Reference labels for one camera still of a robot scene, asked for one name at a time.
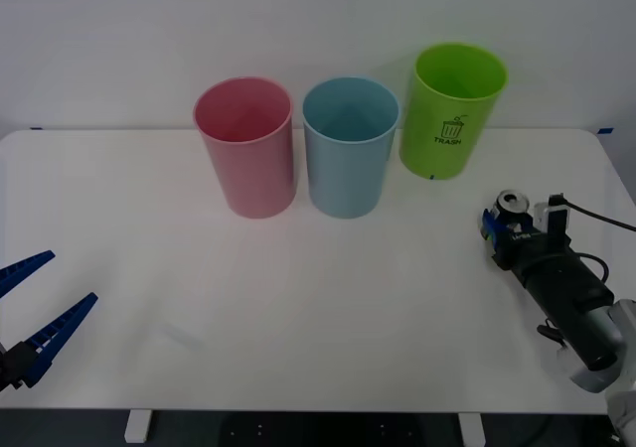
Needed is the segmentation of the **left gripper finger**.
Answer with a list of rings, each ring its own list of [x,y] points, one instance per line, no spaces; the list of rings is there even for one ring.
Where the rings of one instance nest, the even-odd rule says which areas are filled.
[[[1,268],[0,297],[4,297],[54,258],[55,254],[51,250],[47,250]]]
[[[8,350],[8,384],[33,387],[92,309],[98,297],[89,293],[53,322]]]

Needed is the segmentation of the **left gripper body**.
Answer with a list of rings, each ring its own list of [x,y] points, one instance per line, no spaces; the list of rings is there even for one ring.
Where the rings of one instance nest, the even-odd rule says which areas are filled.
[[[23,371],[23,344],[18,343],[9,350],[1,347],[1,390],[8,386],[21,387]]]

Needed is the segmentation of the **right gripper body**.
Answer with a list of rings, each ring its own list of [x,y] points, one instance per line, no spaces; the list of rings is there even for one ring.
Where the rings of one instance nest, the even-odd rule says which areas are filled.
[[[532,228],[514,232],[505,226],[491,229],[492,258],[504,271],[525,271],[549,259],[571,256],[569,238],[563,229],[547,232]]]

